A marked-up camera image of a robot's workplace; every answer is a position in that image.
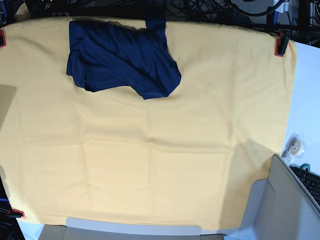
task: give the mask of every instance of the table surface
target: table surface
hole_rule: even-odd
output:
[[[301,43],[296,43],[296,47],[295,80],[283,150],[290,136],[299,134],[306,144],[306,151],[302,158],[295,158],[295,164],[300,166],[309,163],[311,171],[320,175],[317,151],[320,146],[320,48]],[[19,222],[19,225],[26,240],[37,240],[44,226],[24,222]]]

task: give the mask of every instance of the navy blue shirt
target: navy blue shirt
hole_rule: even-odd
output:
[[[130,86],[143,99],[167,97],[180,83],[168,53],[164,20],[146,20],[146,29],[112,22],[71,21],[66,74],[87,91]]]

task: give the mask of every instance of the yellow cloth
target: yellow cloth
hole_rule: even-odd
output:
[[[239,227],[252,183],[282,147],[295,44],[281,58],[265,33],[167,22],[181,83],[143,100],[130,87],[75,86],[66,75],[70,20],[4,28],[0,89],[11,94],[0,97],[0,165],[12,207],[30,223]]]

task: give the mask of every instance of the black keyboard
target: black keyboard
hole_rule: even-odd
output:
[[[320,176],[296,166],[290,166],[290,168],[320,206]]]

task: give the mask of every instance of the black cable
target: black cable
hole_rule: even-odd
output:
[[[171,12],[168,8],[166,9],[166,11],[167,11],[169,14],[165,14],[165,15],[164,15],[165,17],[170,17],[170,16],[174,16],[174,17],[176,17],[176,18],[185,18],[185,17],[186,17],[185,15],[179,16],[178,14],[182,14],[182,12],[180,12],[180,11],[174,13],[174,12]]]
[[[315,10],[316,10],[316,13],[318,14],[318,16],[320,16],[319,2],[315,3]]]
[[[139,0],[119,0],[119,1],[116,1],[116,2],[113,2],[111,4],[108,5],[109,6],[114,6],[114,5],[126,5],[126,4],[146,4],[147,1],[139,1]]]
[[[182,7],[177,6],[171,0],[169,5],[185,14],[186,17],[194,17],[203,21],[208,20],[207,15],[223,11],[224,7],[227,6],[227,4],[221,6],[215,0],[182,0]]]
[[[314,19],[316,21],[316,23],[320,25],[320,20],[319,19],[316,19],[314,16],[311,16],[310,18]]]
[[[290,15],[289,15],[289,12],[287,11],[286,13],[287,13],[287,15],[288,15],[289,24],[290,24],[290,25],[292,25],[291,18],[290,18]]]
[[[227,3],[229,3],[229,5],[231,7],[233,7],[235,10],[237,10],[239,13],[248,16],[248,17],[262,17],[262,16],[266,16],[268,14],[273,13],[278,7],[280,7],[280,5],[285,1],[285,0],[279,0],[276,5],[272,6],[272,7],[268,7],[268,9],[264,12],[260,12],[260,13],[250,13],[250,12],[246,12],[243,11],[242,9],[240,9],[236,4],[232,3],[231,0],[225,0]]]

